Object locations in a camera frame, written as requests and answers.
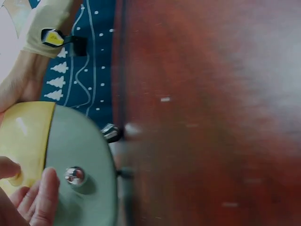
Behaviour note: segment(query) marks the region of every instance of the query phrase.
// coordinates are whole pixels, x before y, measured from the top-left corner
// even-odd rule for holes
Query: wrist
[[[50,58],[47,56],[21,50],[14,68],[23,71],[30,79],[41,81],[49,61]]]

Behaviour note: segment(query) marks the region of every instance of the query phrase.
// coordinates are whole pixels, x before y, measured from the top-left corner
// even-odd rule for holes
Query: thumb
[[[58,204],[58,188],[60,182],[53,168],[44,170],[36,197],[37,206],[30,220],[31,226],[52,226]]]
[[[20,165],[7,157],[0,156],[0,179],[15,176],[20,172]],[[13,203],[0,187],[0,225],[28,226],[24,218],[19,214]]]
[[[20,165],[8,157],[0,156],[0,179],[11,178],[20,173]]]

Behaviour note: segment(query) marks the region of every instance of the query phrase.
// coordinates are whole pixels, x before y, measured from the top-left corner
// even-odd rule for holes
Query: wooden table
[[[301,224],[300,12],[297,0],[117,0],[118,157],[135,170],[127,219]]]

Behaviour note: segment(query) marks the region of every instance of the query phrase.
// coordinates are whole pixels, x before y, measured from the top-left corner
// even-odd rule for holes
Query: finger
[[[12,178],[20,173],[20,170],[19,164],[11,161],[8,157],[0,156],[0,179]]]
[[[23,198],[21,201],[18,211],[19,213],[26,218],[27,212],[32,206],[34,200],[36,199],[38,192],[39,192],[39,186],[40,186],[40,181],[37,181],[31,188],[30,190],[26,193],[26,196]]]
[[[44,170],[37,196],[36,211],[30,221],[32,226],[52,226],[58,204],[59,180],[53,168]]]
[[[37,208],[37,199],[34,200],[32,206],[26,213],[26,216],[23,216],[27,222],[30,222]]]
[[[18,208],[23,198],[26,196],[26,193],[29,191],[29,187],[20,187],[16,190],[9,199],[13,203],[13,205]]]
[[[28,226],[28,223],[19,214],[13,203],[0,187],[0,225]]]

